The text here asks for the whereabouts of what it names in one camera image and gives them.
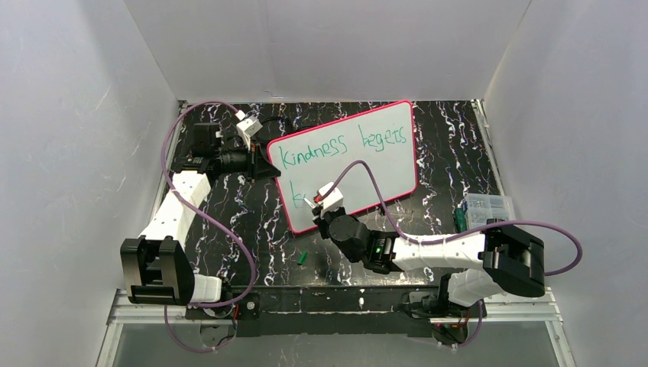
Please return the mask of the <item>white green whiteboard marker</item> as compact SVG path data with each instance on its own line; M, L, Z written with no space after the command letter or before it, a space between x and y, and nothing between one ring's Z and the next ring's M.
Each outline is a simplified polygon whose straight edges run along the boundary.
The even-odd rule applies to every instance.
M308 198L304 197L304 198L303 198L303 201L304 201L304 202L305 202L305 203L306 203L306 204L307 204L311 209L315 209L315 208L316 208L316 204L313 203L313 202L312 202L311 200L309 200Z

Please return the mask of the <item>green marker cap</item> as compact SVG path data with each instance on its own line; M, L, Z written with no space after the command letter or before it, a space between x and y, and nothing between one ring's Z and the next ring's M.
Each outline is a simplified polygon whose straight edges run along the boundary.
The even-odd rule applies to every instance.
M297 262L298 266L303 266L307 260L308 252L303 252Z

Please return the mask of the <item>pink framed whiteboard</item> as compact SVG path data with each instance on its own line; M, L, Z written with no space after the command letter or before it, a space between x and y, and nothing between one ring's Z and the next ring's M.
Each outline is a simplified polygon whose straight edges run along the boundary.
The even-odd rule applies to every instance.
M307 205L318 189L342 178L347 213L412 193L419 179L413 106L399 101L273 140L270 162L288 226L294 234L315 229Z

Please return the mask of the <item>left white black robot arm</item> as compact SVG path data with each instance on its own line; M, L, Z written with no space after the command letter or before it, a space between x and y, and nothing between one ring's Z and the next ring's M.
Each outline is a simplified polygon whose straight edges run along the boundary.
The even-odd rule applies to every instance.
M162 204L142 233L125 239L120 248L128 299L133 304L216 304L224 281L193 271L185 253L188 231L199 207L224 174L242 174L248 181L274 178L280 171L262 151L255 135L262 124L255 118L236 125L240 148L227 148L214 123L198 123L187 157L173 168Z

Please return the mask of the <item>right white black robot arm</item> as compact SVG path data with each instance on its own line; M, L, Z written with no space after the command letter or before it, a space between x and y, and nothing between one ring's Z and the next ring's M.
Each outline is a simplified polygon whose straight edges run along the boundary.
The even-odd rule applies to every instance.
M544 243L513 225L492 222L458 235L405 239L397 232L370 230L348 215L316 206L313 222L351 262L378 274L418 268L454 268L442 281L439 299L470 307L494 294L520 297L545 294Z

